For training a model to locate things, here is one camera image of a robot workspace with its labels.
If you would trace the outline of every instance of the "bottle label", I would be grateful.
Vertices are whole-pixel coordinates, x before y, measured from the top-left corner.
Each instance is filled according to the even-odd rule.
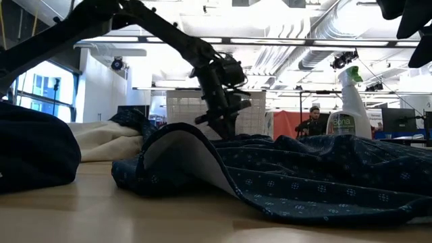
[[[337,114],[331,118],[327,134],[351,134],[356,135],[356,122],[351,115]]]

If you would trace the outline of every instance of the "wooden table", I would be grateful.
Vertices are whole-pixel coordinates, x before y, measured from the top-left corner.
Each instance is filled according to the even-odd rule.
[[[327,229],[281,225],[216,189],[145,199],[116,187],[110,163],[73,184],[0,196],[0,242],[432,242],[430,226]]]

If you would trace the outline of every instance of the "white plastic bin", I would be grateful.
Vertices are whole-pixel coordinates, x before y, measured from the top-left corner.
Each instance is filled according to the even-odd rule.
[[[194,120],[207,112],[205,101],[201,100],[202,92],[197,90],[167,91],[167,120],[169,124],[184,122],[199,128],[210,140],[221,139],[207,123],[195,125]],[[263,134],[265,117],[265,92],[252,92],[252,107],[239,112],[236,122],[237,134]]]

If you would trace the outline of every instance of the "dark blue fabric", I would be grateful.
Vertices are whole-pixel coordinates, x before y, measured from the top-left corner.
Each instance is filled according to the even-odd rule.
[[[152,125],[142,124],[142,130],[155,131]],[[172,151],[144,169],[150,145],[179,130],[193,134],[206,146],[239,199],[272,219],[299,224],[397,225],[428,216],[432,209],[430,151],[355,136],[301,140],[281,136],[272,141],[243,135],[235,141],[210,142],[194,126],[170,124],[144,135],[136,158],[113,162],[117,185],[142,196],[170,196],[200,183],[184,173]]]
[[[80,147],[60,119],[0,103],[0,138],[0,194],[75,180]]]

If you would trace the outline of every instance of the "spray bottle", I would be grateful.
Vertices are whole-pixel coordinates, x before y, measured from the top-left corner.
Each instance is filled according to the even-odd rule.
[[[352,134],[371,139],[371,123],[356,89],[357,82],[363,81],[358,75],[358,66],[344,70],[338,79],[342,83],[343,105],[341,111],[329,116],[327,134]]]

